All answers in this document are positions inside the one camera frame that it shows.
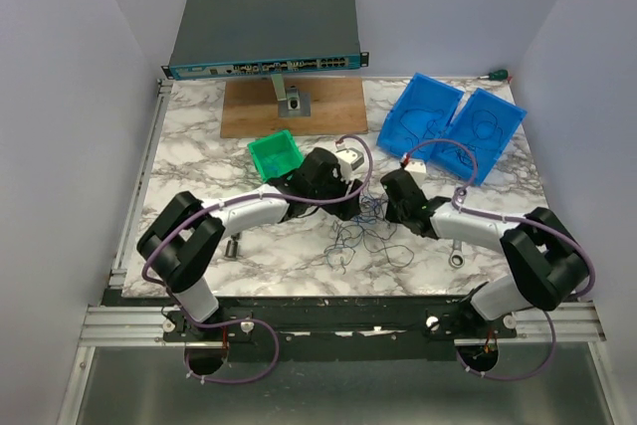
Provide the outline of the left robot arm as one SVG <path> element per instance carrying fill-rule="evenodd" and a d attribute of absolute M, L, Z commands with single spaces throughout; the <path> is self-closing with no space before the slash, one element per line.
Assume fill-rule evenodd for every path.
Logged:
<path fill-rule="evenodd" d="M 248 194 L 205 202 L 188 191 L 178 193 L 142 234 L 136 251 L 188 313 L 187 329 L 200 340 L 211 339 L 221 318 L 204 274 L 219 244 L 252 228 L 300 218 L 311 207 L 341 220 L 356 216 L 362 182 L 352 173 L 364 162 L 355 148 L 316 147 L 299 167 Z"/>

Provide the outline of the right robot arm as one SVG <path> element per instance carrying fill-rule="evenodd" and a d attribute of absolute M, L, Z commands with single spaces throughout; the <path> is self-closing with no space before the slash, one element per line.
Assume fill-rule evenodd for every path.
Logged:
<path fill-rule="evenodd" d="M 412 175 L 397 169 L 381 178 L 388 198 L 386 219 L 413 234 L 452 240 L 501 253 L 510 272 L 473 290 L 458 312 L 460 330 L 483 335 L 494 320 L 536 308 L 555 310 L 581 284 L 594 284 L 590 260 L 556 215 L 537 207 L 522 216 L 470 209 L 459 196 L 427 198 Z"/>

